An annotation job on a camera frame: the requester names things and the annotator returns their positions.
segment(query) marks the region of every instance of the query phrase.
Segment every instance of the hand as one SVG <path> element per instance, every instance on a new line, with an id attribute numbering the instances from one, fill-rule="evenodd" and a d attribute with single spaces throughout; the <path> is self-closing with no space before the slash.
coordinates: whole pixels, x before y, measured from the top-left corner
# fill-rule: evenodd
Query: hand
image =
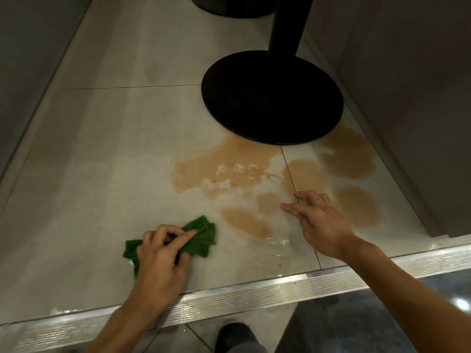
<path id="1" fill-rule="evenodd" d="M 309 190 L 294 195 L 309 204 L 281 203 L 280 207 L 297 212 L 304 239 L 319 253 L 345 261 L 350 245 L 359 239 L 353 233 L 350 221 L 333 206 L 325 193 Z"/>
<path id="2" fill-rule="evenodd" d="M 168 234 L 177 237 L 167 246 Z M 190 259 L 182 253 L 175 265 L 178 250 L 197 233 L 197 230 L 184 232 L 175 225 L 160 225 L 156 231 L 146 231 L 142 245 L 137 249 L 139 272 L 129 298 L 123 308 L 142 314 L 142 319 L 150 324 L 179 296 L 186 281 L 186 266 Z"/>

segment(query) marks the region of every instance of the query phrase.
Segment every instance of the black shoe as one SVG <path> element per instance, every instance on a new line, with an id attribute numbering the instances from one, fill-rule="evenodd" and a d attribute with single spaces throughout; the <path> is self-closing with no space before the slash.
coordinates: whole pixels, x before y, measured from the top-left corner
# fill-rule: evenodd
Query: black shoe
<path id="1" fill-rule="evenodd" d="M 214 353 L 227 353 L 228 350 L 234 348 L 236 345 L 245 342 L 258 343 L 255 334 L 253 334 L 249 326 L 241 322 L 228 323 L 222 326 L 219 331 Z"/>

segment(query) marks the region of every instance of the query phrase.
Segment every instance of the gray wall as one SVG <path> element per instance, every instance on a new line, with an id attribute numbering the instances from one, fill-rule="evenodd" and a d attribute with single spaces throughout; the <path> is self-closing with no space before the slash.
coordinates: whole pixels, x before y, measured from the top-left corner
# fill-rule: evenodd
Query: gray wall
<path id="1" fill-rule="evenodd" d="M 91 0 L 0 0 L 0 178 Z"/>
<path id="2" fill-rule="evenodd" d="M 442 232 L 471 233 L 470 0 L 314 0 L 304 37 Z"/>

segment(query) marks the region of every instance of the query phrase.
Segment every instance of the green cloth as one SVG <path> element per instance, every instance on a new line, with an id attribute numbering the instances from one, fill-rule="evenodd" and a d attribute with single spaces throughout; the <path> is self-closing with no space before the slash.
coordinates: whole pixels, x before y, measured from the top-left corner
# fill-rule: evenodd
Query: green cloth
<path id="1" fill-rule="evenodd" d="M 214 223 L 210 223 L 205 215 L 193 220 L 187 225 L 183 226 L 184 231 L 190 231 L 197 229 L 198 232 L 186 243 L 179 251 L 181 253 L 190 253 L 191 255 L 199 255 L 201 257 L 207 257 L 209 254 L 209 246 L 216 243 L 216 226 Z M 174 240 L 177 236 L 170 234 L 170 241 Z M 142 244 L 142 240 L 127 240 L 125 243 L 126 249 L 122 254 L 126 259 L 130 259 L 134 264 L 134 275 L 138 274 L 139 271 L 139 259 L 137 248 Z"/>

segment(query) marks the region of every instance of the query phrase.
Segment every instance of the ridged metal strip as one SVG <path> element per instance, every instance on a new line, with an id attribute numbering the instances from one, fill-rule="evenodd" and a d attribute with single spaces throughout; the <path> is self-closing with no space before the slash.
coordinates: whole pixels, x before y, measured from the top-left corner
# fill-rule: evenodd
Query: ridged metal strip
<path id="1" fill-rule="evenodd" d="M 471 268 L 471 245 L 396 257 L 416 278 Z M 366 288 L 347 266 L 188 293 L 166 310 L 153 327 L 166 327 L 340 294 Z M 6 352 L 40 352 L 93 340 L 119 306 L 47 317 L 0 327 Z"/>

